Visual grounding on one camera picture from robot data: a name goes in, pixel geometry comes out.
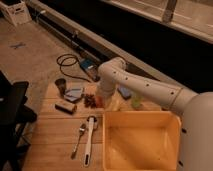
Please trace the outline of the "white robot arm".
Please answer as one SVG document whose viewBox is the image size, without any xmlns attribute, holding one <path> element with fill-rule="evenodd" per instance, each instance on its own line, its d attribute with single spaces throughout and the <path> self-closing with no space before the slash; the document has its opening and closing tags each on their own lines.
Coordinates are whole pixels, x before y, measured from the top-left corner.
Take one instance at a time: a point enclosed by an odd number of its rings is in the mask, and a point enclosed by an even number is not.
<svg viewBox="0 0 213 171">
<path fill-rule="evenodd" d="M 98 92 L 106 102 L 117 84 L 141 94 L 182 119 L 177 171 L 213 171 L 213 92 L 152 80 L 126 71 L 126 61 L 115 57 L 98 68 Z"/>
</svg>

